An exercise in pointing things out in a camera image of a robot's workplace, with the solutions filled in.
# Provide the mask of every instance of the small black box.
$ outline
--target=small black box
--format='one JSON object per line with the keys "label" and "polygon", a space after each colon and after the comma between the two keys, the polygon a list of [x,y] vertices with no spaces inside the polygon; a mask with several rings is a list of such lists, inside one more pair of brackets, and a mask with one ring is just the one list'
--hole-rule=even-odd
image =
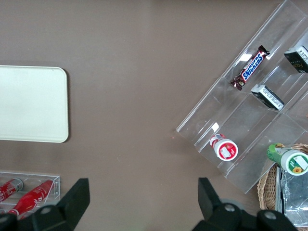
{"label": "small black box", "polygon": [[299,73],[308,73],[308,51],[304,46],[295,46],[284,53]]}
{"label": "small black box", "polygon": [[251,92],[269,108],[280,111],[284,106],[284,102],[265,85],[257,84],[251,89]]}

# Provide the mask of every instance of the gray screw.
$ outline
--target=gray screw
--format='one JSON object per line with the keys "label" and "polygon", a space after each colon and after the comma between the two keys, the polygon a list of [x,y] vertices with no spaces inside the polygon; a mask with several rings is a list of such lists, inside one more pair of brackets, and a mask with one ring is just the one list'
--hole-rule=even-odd
{"label": "gray screw", "polygon": [[228,212],[234,212],[235,211],[235,208],[232,205],[225,205],[225,209]]}
{"label": "gray screw", "polygon": [[51,211],[51,208],[50,207],[46,207],[46,208],[43,208],[40,213],[41,214],[46,214],[46,213],[49,213],[50,211]]}
{"label": "gray screw", "polygon": [[276,220],[276,215],[273,214],[272,212],[266,212],[264,215],[265,215],[265,217],[268,218],[268,219]]}
{"label": "gray screw", "polygon": [[8,217],[2,217],[0,218],[0,223],[4,223],[8,220]]}

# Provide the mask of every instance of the brown table surface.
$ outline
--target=brown table surface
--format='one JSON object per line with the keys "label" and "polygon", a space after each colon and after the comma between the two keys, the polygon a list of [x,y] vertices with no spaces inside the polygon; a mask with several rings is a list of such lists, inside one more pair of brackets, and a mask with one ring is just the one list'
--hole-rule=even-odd
{"label": "brown table surface", "polygon": [[[0,64],[69,74],[69,139],[0,141],[0,169],[90,179],[76,230],[188,231],[198,177],[255,214],[175,128],[280,0],[12,0],[0,3]],[[308,12],[307,1],[294,0]]]}

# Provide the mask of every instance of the red and white bottle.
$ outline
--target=red and white bottle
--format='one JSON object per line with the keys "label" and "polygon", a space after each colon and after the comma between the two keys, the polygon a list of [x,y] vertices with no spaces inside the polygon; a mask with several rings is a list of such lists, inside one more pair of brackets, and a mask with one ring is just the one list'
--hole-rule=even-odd
{"label": "red and white bottle", "polygon": [[234,160],[239,149],[232,140],[226,139],[223,134],[216,134],[210,139],[210,145],[214,149],[217,157],[223,161]]}
{"label": "red and white bottle", "polygon": [[45,181],[38,187],[27,192],[22,198],[20,198],[17,205],[15,205],[15,207],[11,209],[8,213],[19,216],[25,212],[30,211],[46,198],[53,186],[54,184],[52,180]]}

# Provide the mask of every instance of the white bottle cap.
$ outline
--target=white bottle cap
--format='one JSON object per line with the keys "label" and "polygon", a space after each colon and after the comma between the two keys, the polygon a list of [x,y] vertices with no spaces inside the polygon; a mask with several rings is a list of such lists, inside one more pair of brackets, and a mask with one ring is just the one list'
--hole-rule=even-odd
{"label": "white bottle cap", "polygon": [[236,143],[229,139],[221,139],[214,145],[214,151],[217,157],[223,161],[231,161],[238,154]]}
{"label": "white bottle cap", "polygon": [[308,171],[308,156],[298,150],[289,150],[282,155],[281,167],[293,176],[301,176]]}

